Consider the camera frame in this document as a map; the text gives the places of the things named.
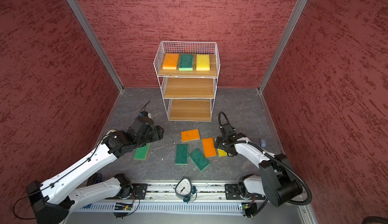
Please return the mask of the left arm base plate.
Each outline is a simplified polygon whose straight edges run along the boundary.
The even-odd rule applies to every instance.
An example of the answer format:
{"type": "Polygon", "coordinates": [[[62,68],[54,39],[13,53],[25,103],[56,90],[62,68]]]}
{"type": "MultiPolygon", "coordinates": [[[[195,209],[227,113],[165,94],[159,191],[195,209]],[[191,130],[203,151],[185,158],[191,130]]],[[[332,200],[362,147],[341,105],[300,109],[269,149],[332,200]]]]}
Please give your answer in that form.
{"type": "Polygon", "coordinates": [[[122,187],[117,197],[124,200],[135,200],[139,198],[143,200],[147,192],[148,184],[131,184],[122,187]]]}

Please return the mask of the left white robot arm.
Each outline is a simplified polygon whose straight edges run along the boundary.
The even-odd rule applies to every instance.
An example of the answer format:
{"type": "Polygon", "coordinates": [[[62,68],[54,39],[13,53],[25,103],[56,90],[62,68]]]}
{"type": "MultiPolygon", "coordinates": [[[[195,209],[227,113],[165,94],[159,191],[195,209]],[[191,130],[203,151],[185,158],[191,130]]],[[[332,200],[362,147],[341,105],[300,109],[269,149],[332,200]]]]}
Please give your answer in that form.
{"type": "Polygon", "coordinates": [[[138,116],[127,131],[110,130],[94,150],[66,170],[42,183],[30,183],[26,191],[37,223],[59,224],[69,213],[106,198],[133,198],[135,191],[124,174],[84,188],[79,186],[126,153],[161,140],[163,134],[164,129],[150,117],[138,116]]]}

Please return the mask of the yellow sponge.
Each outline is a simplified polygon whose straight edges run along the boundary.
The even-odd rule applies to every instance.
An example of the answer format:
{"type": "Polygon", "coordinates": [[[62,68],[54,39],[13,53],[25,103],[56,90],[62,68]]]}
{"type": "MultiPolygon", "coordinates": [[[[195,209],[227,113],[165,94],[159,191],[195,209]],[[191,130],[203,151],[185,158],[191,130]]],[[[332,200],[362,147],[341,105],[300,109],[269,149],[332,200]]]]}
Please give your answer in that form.
{"type": "Polygon", "coordinates": [[[219,157],[228,156],[227,152],[225,152],[225,151],[222,150],[222,149],[217,149],[217,152],[218,152],[218,156],[219,156],[219,157]]]}
{"type": "Polygon", "coordinates": [[[196,70],[197,71],[209,71],[210,70],[210,55],[197,54],[196,55],[196,70]]]}

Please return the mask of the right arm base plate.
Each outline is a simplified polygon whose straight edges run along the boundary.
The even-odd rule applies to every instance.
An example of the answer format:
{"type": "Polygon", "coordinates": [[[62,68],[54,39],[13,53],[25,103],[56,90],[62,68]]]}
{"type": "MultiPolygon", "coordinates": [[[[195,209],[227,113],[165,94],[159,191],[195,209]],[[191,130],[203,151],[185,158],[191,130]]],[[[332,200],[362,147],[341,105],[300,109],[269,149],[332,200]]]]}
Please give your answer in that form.
{"type": "Polygon", "coordinates": [[[225,197],[227,200],[265,200],[265,196],[260,194],[250,194],[243,192],[239,184],[225,184],[225,197]]]}

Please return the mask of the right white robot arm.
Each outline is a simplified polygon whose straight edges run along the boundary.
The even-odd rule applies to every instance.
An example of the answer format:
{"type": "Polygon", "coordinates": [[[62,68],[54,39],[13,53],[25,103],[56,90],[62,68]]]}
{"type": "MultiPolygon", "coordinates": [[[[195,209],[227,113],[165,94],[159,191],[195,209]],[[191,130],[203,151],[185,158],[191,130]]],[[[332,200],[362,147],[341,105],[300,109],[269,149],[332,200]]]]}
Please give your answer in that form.
{"type": "Polygon", "coordinates": [[[250,141],[246,135],[235,132],[230,124],[219,127],[215,148],[229,155],[242,155],[259,169],[259,176],[252,175],[242,180],[242,193],[260,194],[278,207],[303,193],[302,181],[293,171],[284,154],[270,153],[250,141]]]}

